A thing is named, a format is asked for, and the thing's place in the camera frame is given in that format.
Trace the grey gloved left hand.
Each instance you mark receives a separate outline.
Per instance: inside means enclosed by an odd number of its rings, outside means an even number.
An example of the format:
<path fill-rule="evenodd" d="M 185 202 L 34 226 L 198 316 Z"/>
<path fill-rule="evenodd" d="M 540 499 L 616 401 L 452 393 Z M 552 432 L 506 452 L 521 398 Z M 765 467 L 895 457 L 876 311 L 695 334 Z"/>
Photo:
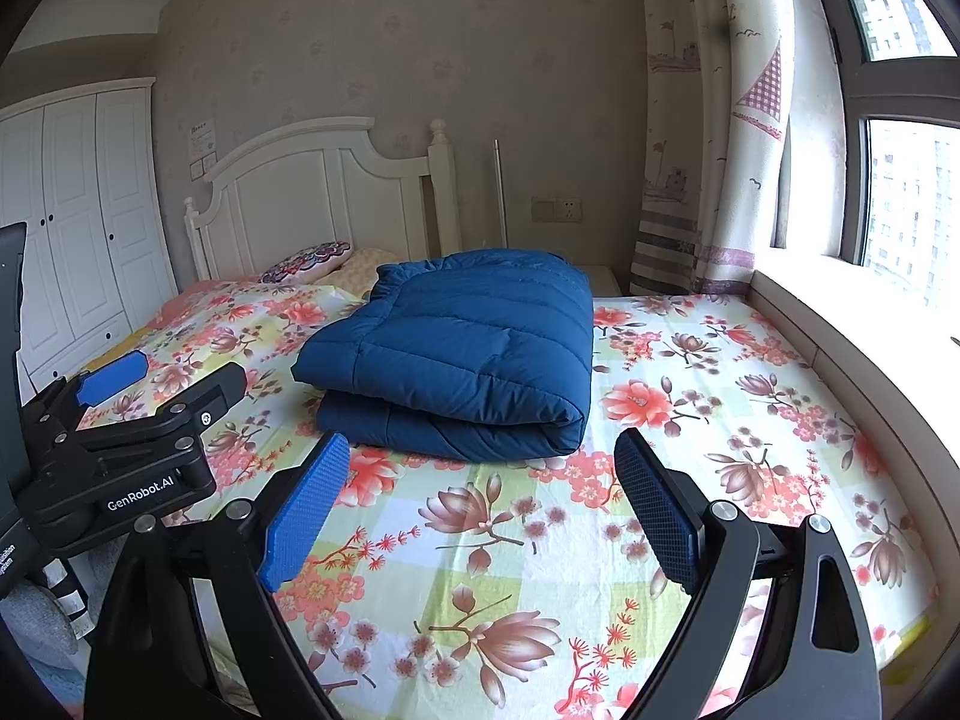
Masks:
<path fill-rule="evenodd" d="M 86 673 L 96 619 L 70 562 L 54 557 L 36 577 L 21 580 L 3 598 L 2 617 L 29 658 Z"/>

